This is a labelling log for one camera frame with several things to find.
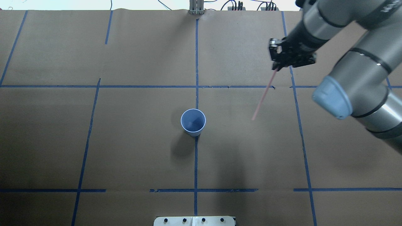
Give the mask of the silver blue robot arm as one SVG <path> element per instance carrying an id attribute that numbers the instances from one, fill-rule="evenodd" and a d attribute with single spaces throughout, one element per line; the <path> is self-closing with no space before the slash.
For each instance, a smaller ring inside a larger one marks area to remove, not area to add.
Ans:
<path id="1" fill-rule="evenodd" d="M 271 38 L 272 69 L 316 63 L 316 51 L 356 22 L 366 32 L 334 65 L 313 100 L 334 117 L 352 116 L 401 152 L 401 98 L 383 81 L 401 64 L 400 0 L 297 0 L 303 16 L 290 34 Z"/>

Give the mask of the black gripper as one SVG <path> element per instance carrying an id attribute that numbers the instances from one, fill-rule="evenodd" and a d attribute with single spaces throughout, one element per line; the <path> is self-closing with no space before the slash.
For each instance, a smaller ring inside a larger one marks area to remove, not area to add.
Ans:
<path id="1" fill-rule="evenodd" d="M 316 63 L 316 53 L 305 53 L 296 50 L 286 38 L 282 40 L 271 38 L 268 44 L 270 58 L 273 61 L 272 70 L 280 71 L 284 67 L 302 67 Z"/>

